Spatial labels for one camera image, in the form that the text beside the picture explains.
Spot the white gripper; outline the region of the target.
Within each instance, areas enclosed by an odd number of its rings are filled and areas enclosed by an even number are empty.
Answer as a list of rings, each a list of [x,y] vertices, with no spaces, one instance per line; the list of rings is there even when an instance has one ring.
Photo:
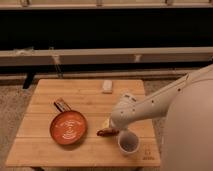
[[[135,105],[137,99],[131,93],[124,93],[119,99],[118,103],[114,106],[110,118],[107,118],[102,128],[114,128],[116,130],[125,130],[128,128],[130,119],[129,117],[135,113]]]

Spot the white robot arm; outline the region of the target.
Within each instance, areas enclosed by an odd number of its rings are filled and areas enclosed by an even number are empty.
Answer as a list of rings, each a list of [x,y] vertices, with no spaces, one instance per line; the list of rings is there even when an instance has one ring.
[[[164,117],[160,171],[213,171],[213,64],[137,100],[121,96],[107,127]]]

